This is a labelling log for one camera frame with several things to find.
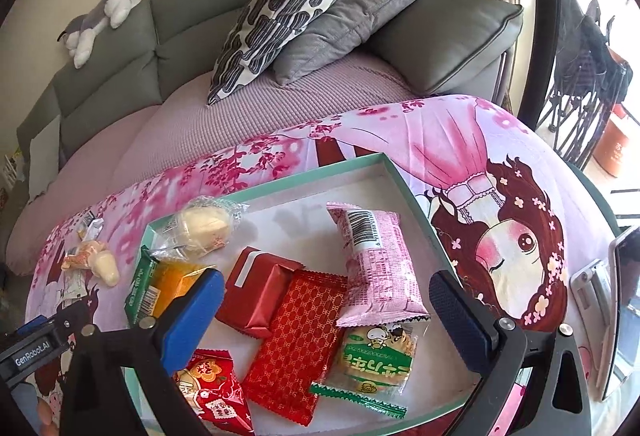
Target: brown hair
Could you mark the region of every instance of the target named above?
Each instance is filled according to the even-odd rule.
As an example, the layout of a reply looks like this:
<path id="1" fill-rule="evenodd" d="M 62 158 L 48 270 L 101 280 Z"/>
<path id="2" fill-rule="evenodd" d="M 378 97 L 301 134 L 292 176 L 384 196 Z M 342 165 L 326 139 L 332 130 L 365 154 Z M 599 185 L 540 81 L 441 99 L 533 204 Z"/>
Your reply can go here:
<path id="1" fill-rule="evenodd" d="M 487 160 L 486 170 L 494 175 L 498 192 L 506 197 L 505 203 L 498 212 L 498 219 L 500 221 L 515 220 L 535 233 L 540 250 L 540 261 L 544 270 L 542 285 L 529 299 L 526 312 L 520 319 L 514 318 L 514 321 L 525 329 L 553 331 L 564 320 L 567 303 L 566 286 L 559 276 L 560 265 L 564 260 L 564 238 L 560 220 L 555 214 L 550 213 L 549 197 L 536 184 L 531 168 L 520 161 L 518 157 L 515 159 L 507 157 L 505 163 L 493 163 Z M 507 184 L 501 183 L 501 179 L 505 179 Z M 454 210 L 451 214 L 445 207 L 439 207 L 431 219 L 431 224 L 435 228 L 449 259 L 452 261 L 455 259 L 458 262 L 456 272 L 463 288 L 473 297 L 482 294 L 482 301 L 498 317 L 510 317 L 498 303 L 491 276 L 476 261 L 478 242 L 489 227 L 483 222 L 461 223 L 458 220 L 456 206 L 444 196 L 444 193 L 434 190 L 433 194 L 453 207 Z M 522 207 L 518 206 L 520 200 L 522 200 Z M 457 238 L 460 238 L 461 246 L 454 254 L 452 243 Z M 547 266 L 549 259 L 552 258 L 558 260 L 557 272 L 551 272 Z M 541 295 L 549 300 L 549 304 L 546 307 L 544 317 L 533 322 L 534 315 L 536 315 L 536 303 Z M 527 315 L 531 322 L 526 324 L 525 317 Z"/>

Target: red box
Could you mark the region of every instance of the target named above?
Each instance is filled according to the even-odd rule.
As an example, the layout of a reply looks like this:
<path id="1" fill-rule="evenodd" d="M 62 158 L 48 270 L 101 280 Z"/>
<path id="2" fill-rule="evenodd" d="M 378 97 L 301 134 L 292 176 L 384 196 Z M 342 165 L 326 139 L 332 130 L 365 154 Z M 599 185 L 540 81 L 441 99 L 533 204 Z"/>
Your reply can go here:
<path id="1" fill-rule="evenodd" d="M 267 339 L 269 324 L 289 288 L 297 261 L 247 247 L 226 280 L 225 298 L 216 319 L 240 333 Z"/>

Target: silver bolt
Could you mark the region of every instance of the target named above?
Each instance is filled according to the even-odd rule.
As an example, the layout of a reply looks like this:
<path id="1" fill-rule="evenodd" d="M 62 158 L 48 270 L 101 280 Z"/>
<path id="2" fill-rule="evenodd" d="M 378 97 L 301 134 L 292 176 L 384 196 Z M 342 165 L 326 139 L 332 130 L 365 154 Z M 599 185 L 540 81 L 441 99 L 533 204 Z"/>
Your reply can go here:
<path id="1" fill-rule="evenodd" d="M 500 325 L 500 328 L 507 331 L 511 331 L 516 327 L 516 323 L 513 321 L 513 319 L 510 319 L 508 317 L 502 317 L 498 321 L 498 324 Z"/>
<path id="2" fill-rule="evenodd" d="M 85 324 L 82 327 L 82 330 L 80 330 L 80 333 L 84 337 L 90 337 L 91 335 L 93 335 L 95 333 L 95 326 L 93 324 Z"/>
<path id="3" fill-rule="evenodd" d="M 149 328 L 153 328 L 155 325 L 156 325 L 156 318 L 151 317 L 151 315 L 145 318 L 142 318 L 138 323 L 138 326 L 140 326 L 143 330 L 148 330 Z"/>
<path id="4" fill-rule="evenodd" d="M 570 337 L 574 334 L 574 329 L 569 324 L 562 323 L 558 326 L 558 331 L 565 337 Z"/>

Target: red patterned wrapper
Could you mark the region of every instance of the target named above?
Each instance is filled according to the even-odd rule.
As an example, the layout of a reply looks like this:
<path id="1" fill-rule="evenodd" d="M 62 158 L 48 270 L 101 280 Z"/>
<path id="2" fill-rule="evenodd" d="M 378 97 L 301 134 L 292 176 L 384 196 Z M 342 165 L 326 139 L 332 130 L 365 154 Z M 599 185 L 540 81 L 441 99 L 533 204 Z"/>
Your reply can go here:
<path id="1" fill-rule="evenodd" d="M 186 369 L 174 374 L 185 399 L 205 425 L 254 436 L 244 392 L 228 351 L 196 350 Z"/>
<path id="2" fill-rule="evenodd" d="M 325 374 L 342 338 L 335 320 L 346 292 L 343 275 L 296 270 L 242 387 L 249 400 L 300 425 L 318 403 L 311 382 Z"/>

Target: plush dog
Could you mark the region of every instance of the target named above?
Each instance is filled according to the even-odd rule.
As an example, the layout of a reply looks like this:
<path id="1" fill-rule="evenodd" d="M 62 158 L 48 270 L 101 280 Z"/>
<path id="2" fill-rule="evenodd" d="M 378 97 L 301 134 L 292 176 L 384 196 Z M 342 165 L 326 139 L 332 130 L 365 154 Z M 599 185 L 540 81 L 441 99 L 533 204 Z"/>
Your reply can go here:
<path id="1" fill-rule="evenodd" d="M 74 59 L 74 66 L 80 68 L 87 62 L 94 48 L 95 36 L 108 23 L 118 28 L 127 19 L 129 12 L 140 0 L 100 0 L 88 14 L 73 18 L 58 36 Z"/>

